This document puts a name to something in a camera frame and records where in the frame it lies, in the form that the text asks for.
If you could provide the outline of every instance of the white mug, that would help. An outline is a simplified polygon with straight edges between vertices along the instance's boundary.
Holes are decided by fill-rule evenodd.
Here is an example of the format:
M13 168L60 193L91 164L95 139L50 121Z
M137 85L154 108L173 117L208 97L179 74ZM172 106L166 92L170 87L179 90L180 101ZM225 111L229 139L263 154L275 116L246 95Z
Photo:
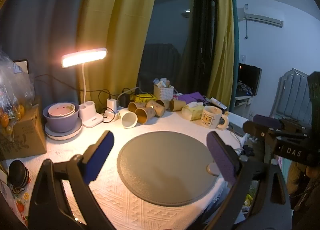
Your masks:
M219 124L220 118L224 119L224 124ZM222 110L214 106L205 106L202 111L201 122L204 126L212 129L220 128L226 129L229 125L227 115L222 114Z

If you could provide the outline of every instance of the white plate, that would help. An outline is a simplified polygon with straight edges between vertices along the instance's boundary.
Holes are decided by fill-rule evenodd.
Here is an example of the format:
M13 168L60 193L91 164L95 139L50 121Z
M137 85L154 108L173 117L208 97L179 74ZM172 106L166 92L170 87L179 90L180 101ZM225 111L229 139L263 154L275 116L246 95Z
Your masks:
M69 102L57 103L52 105L48 109L48 113L51 118L67 117L73 114L75 111L76 111L75 105Z
M81 129L82 129L82 120L80 118L77 119L75 127L72 130L65 133L58 133L50 130L48 123L44 126L44 130L47 136L51 139L59 140L59 141L68 140L76 136L81 131Z

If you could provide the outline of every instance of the mug handle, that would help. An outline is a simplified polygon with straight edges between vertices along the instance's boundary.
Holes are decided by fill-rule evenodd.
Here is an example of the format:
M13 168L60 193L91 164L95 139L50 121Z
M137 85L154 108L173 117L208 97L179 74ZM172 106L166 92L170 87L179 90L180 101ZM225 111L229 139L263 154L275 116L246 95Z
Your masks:
M224 119L224 124L219 124L217 127L219 129L226 129L228 127L228 125L229 125L228 115L222 114L221 117L222 117L222 119Z

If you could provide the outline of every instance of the table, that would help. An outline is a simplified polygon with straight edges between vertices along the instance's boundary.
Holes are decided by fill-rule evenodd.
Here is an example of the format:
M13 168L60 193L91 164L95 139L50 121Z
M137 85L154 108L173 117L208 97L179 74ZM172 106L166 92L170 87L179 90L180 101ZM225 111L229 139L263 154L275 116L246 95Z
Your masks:
M231 114L230 120L242 119ZM134 128L124 129L120 120L112 123L101 123L93 128L83 128L81 133L66 141L47 139L47 153L43 155L20 159L30 172L31 182L27 191L32 188L42 162L51 159L53 162L69 160L75 154L82 154L89 145L94 144L104 130L110 130L115 137L114 147L103 165L96 181L89 187L104 213L117 229L186 229L218 196L227 182L219 176L213 189L202 199L183 207L162 207L145 202L133 195L122 183L116 160L119 151L133 137L153 131L175 131L196 138L206 145L206 136L211 129L200 125L200 121L189 122L182 118L181 112L165 112L162 118L152 118L145 125L137 124ZM216 129L224 142L234 149L240 148L240 143L231 131ZM243 145L245 137L238 137ZM13 160L6 160L7 166ZM73 197L70 184L64 181L64 188L73 214L81 222L85 222Z

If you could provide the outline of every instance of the wall socket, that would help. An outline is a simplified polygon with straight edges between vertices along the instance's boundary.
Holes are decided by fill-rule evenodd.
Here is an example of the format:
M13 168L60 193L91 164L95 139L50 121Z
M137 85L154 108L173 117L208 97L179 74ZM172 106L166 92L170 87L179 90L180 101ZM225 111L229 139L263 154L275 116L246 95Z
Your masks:
M239 57L239 63L245 64L245 58L246 58L245 55L240 55L240 57Z

